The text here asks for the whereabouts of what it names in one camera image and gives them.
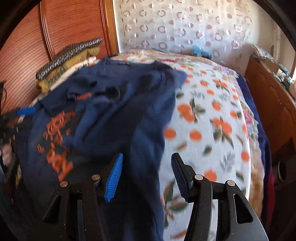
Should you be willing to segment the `person left hand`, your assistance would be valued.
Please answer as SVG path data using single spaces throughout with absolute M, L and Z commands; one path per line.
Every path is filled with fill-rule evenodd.
M 11 144 L 5 144 L 1 147 L 1 157 L 5 166 L 10 166 L 15 161 L 15 155 L 12 151 Z

